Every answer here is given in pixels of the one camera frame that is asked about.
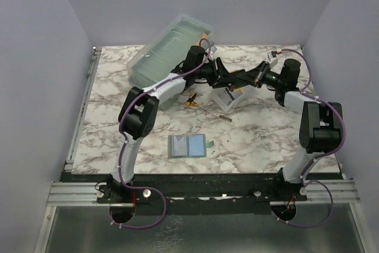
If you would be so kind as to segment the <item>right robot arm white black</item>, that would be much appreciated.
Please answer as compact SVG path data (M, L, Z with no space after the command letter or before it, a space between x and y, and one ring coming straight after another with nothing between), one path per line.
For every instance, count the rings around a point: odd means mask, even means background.
M301 114L300 148L279 170L272 186L274 197L281 201L299 193L310 170L321 158L336 152L345 139L342 106L339 103L324 103L320 98L301 92L297 87L300 66L299 61L287 59L277 74L271 70L269 63L261 62L249 71L234 72L234 80L228 84L232 90L247 85L273 87L279 105Z

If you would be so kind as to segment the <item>white card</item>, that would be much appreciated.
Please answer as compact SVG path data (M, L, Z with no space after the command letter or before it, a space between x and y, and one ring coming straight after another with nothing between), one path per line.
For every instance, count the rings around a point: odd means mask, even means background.
M187 149L187 136L180 135L174 136L172 138L172 147L174 156L186 156L188 153Z

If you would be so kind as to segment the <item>white card tray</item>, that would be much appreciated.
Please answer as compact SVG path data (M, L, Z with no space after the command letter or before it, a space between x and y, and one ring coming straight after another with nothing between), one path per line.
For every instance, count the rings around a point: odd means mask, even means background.
M210 93L210 98L223 110L230 113L246 97L242 90L230 91L228 88L214 89Z

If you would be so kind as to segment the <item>green leather card holder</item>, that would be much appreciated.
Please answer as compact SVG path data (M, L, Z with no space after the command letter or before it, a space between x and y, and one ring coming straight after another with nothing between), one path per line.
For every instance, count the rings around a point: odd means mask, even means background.
M168 137L168 157L175 158L205 158L207 156L207 149L214 146L214 141L207 141L204 134L181 134L187 136L187 149L186 156L174 156L172 151L172 138L180 135L170 135Z

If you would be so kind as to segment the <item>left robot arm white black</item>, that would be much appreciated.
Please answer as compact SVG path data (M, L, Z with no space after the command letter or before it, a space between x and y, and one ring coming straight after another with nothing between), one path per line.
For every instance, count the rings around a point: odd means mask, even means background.
M164 195L152 186L135 186L134 166L143 139L152 131L158 107L173 96L180 94L199 80L205 80L212 88L238 89L248 83L243 81L244 69L229 72L222 60L210 58L211 49L191 46L186 58L177 64L169 74L159 82L140 89L133 87L127 94L118 117L118 131L124 141L118 154L114 171L107 185L111 196L119 203L126 202L136 192Z

